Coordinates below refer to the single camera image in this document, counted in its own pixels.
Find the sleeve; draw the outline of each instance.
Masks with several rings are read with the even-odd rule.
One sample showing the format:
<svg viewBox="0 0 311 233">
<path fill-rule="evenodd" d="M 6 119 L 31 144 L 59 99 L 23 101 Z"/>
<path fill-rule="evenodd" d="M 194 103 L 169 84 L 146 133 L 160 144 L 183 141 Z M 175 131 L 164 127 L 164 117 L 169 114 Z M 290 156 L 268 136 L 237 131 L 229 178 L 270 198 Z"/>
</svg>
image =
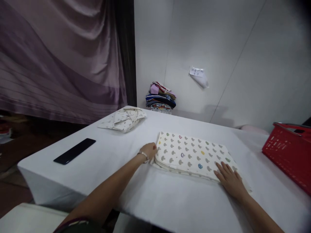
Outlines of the sleeve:
<svg viewBox="0 0 311 233">
<path fill-rule="evenodd" d="M 54 233 L 104 233 L 104 230 L 87 218 L 76 218 L 59 226 Z"/>
</svg>

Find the purple curtain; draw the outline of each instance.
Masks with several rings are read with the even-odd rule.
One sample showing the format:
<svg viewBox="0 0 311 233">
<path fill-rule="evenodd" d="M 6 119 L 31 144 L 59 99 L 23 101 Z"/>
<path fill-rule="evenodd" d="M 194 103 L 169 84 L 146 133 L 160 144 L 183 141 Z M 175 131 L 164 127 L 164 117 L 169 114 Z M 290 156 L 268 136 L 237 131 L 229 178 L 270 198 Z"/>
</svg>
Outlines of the purple curtain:
<svg viewBox="0 0 311 233">
<path fill-rule="evenodd" d="M 110 1 L 0 0 L 0 109 L 91 124 L 127 105 Z"/>
</svg>

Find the folded baby blanket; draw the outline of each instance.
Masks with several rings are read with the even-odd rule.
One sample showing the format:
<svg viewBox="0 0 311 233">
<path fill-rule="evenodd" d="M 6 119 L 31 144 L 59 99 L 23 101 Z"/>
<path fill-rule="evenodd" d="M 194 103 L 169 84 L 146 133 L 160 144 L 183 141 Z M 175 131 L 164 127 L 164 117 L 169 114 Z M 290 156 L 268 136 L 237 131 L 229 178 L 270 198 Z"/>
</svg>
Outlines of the folded baby blanket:
<svg viewBox="0 0 311 233">
<path fill-rule="evenodd" d="M 156 145 L 158 153 L 150 164 L 162 170 L 201 177 L 218 183 L 220 181 L 214 174 L 214 170 L 218 170 L 216 162 L 220 164 L 223 161 L 229 164 L 232 170 L 239 172 L 238 165 L 224 145 L 170 132 L 160 132 Z M 245 188 L 251 192 L 242 174 L 240 176 Z"/>
<path fill-rule="evenodd" d="M 130 132 L 135 126 L 147 115 L 141 108 L 130 107 L 122 108 L 109 117 L 105 117 L 99 128 L 108 128 L 121 131 L 123 133 Z"/>
</svg>

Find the curtain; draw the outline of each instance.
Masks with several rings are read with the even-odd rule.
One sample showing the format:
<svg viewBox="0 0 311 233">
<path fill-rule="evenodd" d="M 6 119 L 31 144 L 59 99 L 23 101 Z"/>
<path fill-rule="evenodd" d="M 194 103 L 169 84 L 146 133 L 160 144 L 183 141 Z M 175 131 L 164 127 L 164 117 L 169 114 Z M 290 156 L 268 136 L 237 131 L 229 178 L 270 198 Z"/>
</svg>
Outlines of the curtain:
<svg viewBox="0 0 311 233">
<path fill-rule="evenodd" d="M 91 124 L 127 105 L 113 4 L 0 0 L 0 109 Z"/>
<path fill-rule="evenodd" d="M 114 0 L 128 105 L 137 107 L 134 0 Z"/>
</svg>

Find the cloth pile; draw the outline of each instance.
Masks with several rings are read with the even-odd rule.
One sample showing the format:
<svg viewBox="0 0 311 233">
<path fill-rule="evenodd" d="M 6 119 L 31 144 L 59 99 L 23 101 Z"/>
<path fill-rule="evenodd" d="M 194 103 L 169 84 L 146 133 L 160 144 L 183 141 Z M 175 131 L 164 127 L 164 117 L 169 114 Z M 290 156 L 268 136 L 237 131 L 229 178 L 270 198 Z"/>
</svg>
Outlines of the cloth pile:
<svg viewBox="0 0 311 233">
<path fill-rule="evenodd" d="M 227 163 L 233 171 L 240 172 L 234 159 L 224 145 L 203 139 L 179 135 L 177 133 L 160 132 L 157 142 L 158 153 L 150 161 L 156 168 L 194 177 L 201 177 L 220 182 L 214 174 L 218 170 L 216 162 Z M 243 178 L 245 188 L 251 188 Z"/>
<path fill-rule="evenodd" d="M 147 107 L 155 112 L 172 114 L 172 109 L 176 107 L 176 95 L 170 89 L 159 82 L 153 82 L 149 93 L 146 95 Z"/>
<path fill-rule="evenodd" d="M 108 128 L 122 133 L 130 132 L 135 126 L 146 117 L 141 108 L 121 108 L 120 110 L 104 118 L 98 128 Z"/>
</svg>

